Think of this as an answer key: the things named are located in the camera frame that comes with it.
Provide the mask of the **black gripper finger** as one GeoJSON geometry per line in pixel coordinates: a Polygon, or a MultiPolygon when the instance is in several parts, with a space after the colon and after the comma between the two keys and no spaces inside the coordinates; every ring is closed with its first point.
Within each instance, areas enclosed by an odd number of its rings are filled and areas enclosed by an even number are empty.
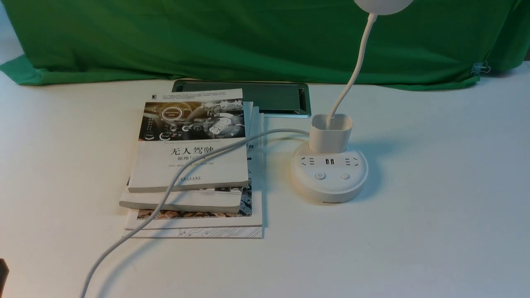
{"type": "Polygon", "coordinates": [[[0,259],[0,298],[2,298],[2,294],[4,292],[9,271],[10,270],[6,261],[4,259],[0,259]]]}

